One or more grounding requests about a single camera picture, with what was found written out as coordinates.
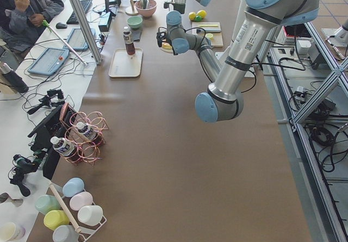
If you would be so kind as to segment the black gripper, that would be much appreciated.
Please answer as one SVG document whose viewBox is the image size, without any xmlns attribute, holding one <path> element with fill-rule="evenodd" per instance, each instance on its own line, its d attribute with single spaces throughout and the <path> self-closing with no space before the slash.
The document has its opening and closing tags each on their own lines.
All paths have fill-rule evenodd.
<svg viewBox="0 0 348 242">
<path fill-rule="evenodd" d="M 172 40 L 171 40 L 170 33 L 169 33 L 168 30 L 166 30 L 166 31 L 164 32 L 164 37 L 165 37 L 164 41 L 165 41 L 166 43 L 168 43 L 169 45 L 172 45 Z"/>
</svg>

